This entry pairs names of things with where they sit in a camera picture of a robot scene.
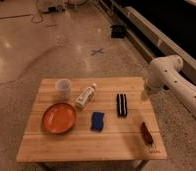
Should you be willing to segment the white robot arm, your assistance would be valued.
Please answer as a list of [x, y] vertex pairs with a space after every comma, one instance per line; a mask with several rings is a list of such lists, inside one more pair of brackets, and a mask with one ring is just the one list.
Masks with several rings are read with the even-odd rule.
[[178, 55], [153, 59], [148, 67], [144, 89], [155, 94], [167, 86], [196, 120], [196, 86], [179, 74], [183, 66], [183, 59]]

